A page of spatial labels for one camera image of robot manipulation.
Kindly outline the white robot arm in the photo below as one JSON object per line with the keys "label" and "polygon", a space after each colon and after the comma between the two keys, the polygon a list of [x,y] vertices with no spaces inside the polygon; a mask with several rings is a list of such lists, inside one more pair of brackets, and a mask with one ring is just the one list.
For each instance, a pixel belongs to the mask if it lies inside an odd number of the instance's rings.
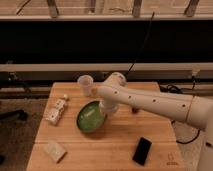
{"label": "white robot arm", "polygon": [[112,73],[97,88],[100,111],[113,114],[125,104],[186,123],[205,132],[197,171],[213,171],[213,99],[193,95],[137,90],[126,87],[126,78]]}

